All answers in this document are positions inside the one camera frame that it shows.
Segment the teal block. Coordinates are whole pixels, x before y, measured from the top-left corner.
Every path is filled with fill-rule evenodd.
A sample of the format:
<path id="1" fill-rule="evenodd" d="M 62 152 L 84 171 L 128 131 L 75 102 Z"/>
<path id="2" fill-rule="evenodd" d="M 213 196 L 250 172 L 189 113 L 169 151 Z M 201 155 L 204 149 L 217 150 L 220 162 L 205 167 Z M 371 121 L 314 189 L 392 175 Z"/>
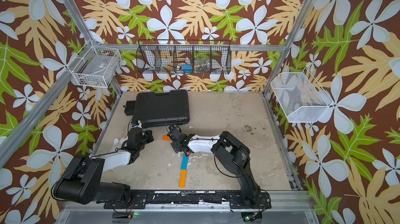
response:
<path id="1" fill-rule="evenodd" d="M 185 154 L 182 157 L 181 170 L 187 170 L 189 157 Z"/>

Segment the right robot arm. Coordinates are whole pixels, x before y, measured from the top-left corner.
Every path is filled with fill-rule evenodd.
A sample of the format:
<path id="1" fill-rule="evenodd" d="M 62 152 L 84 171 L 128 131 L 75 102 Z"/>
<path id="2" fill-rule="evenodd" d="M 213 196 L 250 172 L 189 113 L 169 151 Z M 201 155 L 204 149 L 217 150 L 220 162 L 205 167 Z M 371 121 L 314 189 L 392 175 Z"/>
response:
<path id="1" fill-rule="evenodd" d="M 212 154 L 214 161 L 219 161 L 230 173 L 228 177 L 238 180 L 241 191 L 239 203 L 249 208 L 256 207 L 261 188 L 253 177 L 250 149 L 246 145 L 227 131 L 218 136 L 202 137 L 196 134 L 186 135 L 179 126 L 169 126 L 168 129 L 167 136 L 176 153 Z"/>

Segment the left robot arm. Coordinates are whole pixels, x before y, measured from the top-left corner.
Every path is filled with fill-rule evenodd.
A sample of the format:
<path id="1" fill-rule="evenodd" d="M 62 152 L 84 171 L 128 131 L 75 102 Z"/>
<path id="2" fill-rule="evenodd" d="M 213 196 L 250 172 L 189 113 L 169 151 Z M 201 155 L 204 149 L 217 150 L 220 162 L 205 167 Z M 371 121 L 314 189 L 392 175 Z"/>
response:
<path id="1" fill-rule="evenodd" d="M 132 128 L 120 148 L 107 154 L 73 158 L 63 175 L 52 186 L 55 200 L 88 204 L 93 201 L 132 202 L 130 187 L 121 183 L 101 182 L 102 175 L 118 167 L 134 163 L 145 145 L 154 141 L 152 131 Z"/>

